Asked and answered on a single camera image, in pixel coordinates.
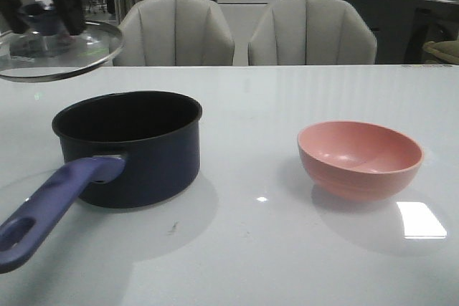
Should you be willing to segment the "glass lid blue knob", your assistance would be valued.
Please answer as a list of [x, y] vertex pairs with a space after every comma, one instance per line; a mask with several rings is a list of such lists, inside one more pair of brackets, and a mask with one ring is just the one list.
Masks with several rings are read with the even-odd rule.
[[19, 8], [28, 25], [22, 34], [1, 34], [1, 78], [12, 82], [51, 82], [82, 75], [114, 59], [123, 48], [121, 31], [86, 21], [71, 35], [53, 6], [35, 2]]

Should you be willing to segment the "pink bowl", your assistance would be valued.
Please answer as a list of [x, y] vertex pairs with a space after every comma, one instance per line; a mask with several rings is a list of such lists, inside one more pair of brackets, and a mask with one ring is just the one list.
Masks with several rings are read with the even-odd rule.
[[335, 120], [297, 137], [306, 173], [325, 191], [352, 201], [387, 199], [406, 188], [424, 152], [410, 137], [372, 123]]

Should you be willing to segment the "left grey chair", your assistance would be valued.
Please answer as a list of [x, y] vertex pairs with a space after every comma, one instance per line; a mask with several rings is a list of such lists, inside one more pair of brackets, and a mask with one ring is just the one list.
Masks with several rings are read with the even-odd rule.
[[235, 42], [211, 0], [143, 0], [119, 25], [124, 47], [119, 67], [231, 66]]

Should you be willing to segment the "grey chair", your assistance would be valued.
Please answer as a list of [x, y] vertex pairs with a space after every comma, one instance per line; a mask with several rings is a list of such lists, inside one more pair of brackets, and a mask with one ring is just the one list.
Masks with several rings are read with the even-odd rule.
[[268, 4], [247, 44], [250, 66], [374, 64], [377, 38], [344, 0]]
[[211, 0], [143, 0], [119, 25], [124, 47], [119, 67], [231, 66], [235, 42]]

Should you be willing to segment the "right grey chair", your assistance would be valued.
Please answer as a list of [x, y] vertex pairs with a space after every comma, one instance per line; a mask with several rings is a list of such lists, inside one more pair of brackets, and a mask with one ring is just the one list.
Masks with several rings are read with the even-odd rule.
[[250, 66], [374, 64], [377, 38], [344, 0], [268, 4], [247, 44]]

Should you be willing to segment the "beige sofa cushion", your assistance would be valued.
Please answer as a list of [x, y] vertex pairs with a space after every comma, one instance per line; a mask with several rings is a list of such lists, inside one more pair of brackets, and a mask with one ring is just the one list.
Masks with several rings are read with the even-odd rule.
[[458, 40], [425, 42], [422, 46], [424, 52], [432, 55], [438, 62], [443, 64], [458, 65]]

